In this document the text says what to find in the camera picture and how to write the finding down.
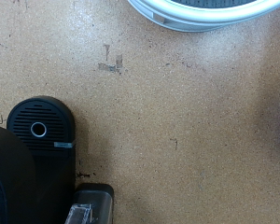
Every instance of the round opening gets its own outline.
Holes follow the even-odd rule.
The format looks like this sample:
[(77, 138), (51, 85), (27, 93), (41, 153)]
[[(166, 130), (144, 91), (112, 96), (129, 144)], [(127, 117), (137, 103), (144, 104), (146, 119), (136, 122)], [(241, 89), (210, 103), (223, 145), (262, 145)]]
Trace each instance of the round opening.
[(31, 133), (35, 137), (43, 137), (47, 133), (47, 128), (45, 124), (41, 122), (36, 122), (31, 126)]

